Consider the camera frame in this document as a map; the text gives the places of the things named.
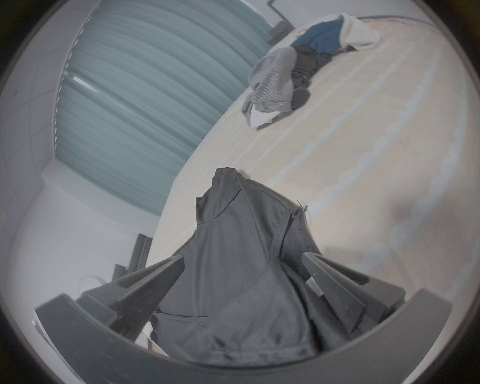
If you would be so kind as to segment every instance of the white cloth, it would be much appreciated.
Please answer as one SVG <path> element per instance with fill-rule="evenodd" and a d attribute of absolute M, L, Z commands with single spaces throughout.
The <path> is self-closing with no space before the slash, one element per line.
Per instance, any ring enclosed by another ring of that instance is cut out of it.
<path fill-rule="evenodd" d="M 352 46 L 357 51 L 375 48 L 382 38 L 380 32 L 371 29 L 363 21 L 356 17 L 342 13 L 343 25 L 340 31 L 340 46 L 347 48 Z"/>
<path fill-rule="evenodd" d="M 270 124 L 280 113 L 281 112 L 260 112 L 254 104 L 250 112 L 250 128 L 255 129 L 264 124 Z"/>

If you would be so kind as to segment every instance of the black garment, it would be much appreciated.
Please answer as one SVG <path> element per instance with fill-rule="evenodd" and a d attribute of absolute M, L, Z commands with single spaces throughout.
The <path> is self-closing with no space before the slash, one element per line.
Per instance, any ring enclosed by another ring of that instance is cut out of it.
<path fill-rule="evenodd" d="M 298 109 L 303 107 L 310 98 L 310 92 L 307 90 L 310 79 L 332 59 L 332 55 L 318 53 L 307 44 L 296 45 L 294 48 L 297 51 L 297 60 L 292 71 L 292 109 Z"/>
<path fill-rule="evenodd" d="M 301 255 L 318 249 L 300 207 L 219 168 L 197 198 L 196 215 L 195 234 L 175 253 L 185 270 L 152 317 L 152 340 L 169 356 L 267 366 L 349 340 L 326 300 L 305 284 Z"/>

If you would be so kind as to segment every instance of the blue garment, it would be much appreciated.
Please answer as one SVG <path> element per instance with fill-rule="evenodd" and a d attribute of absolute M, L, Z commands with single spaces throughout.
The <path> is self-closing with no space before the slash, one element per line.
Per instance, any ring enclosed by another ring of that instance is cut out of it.
<path fill-rule="evenodd" d="M 314 25 L 292 44 L 308 44 L 318 53 L 333 55 L 340 49 L 340 31 L 343 18 Z"/>

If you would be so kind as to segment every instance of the green curtain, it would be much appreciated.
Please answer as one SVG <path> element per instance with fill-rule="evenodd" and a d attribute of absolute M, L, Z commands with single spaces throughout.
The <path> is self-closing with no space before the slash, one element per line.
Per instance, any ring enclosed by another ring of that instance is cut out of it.
<path fill-rule="evenodd" d="M 61 81 L 57 159 L 159 215 L 176 175 L 248 86 L 270 29 L 240 0 L 103 0 Z"/>

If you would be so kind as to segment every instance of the bed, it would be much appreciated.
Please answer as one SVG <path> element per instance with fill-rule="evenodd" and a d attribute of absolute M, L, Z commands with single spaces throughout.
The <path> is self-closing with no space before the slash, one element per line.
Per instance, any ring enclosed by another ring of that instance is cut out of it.
<path fill-rule="evenodd" d="M 229 108 L 175 179 L 147 265 L 192 236 L 195 198 L 218 167 L 233 167 L 306 206 L 325 257 L 404 287 L 407 299 L 425 287 L 453 301 L 446 340 L 480 280 L 479 96 L 436 27 L 364 21 L 381 44 L 334 57 L 301 109 L 251 130 L 247 91 Z"/>

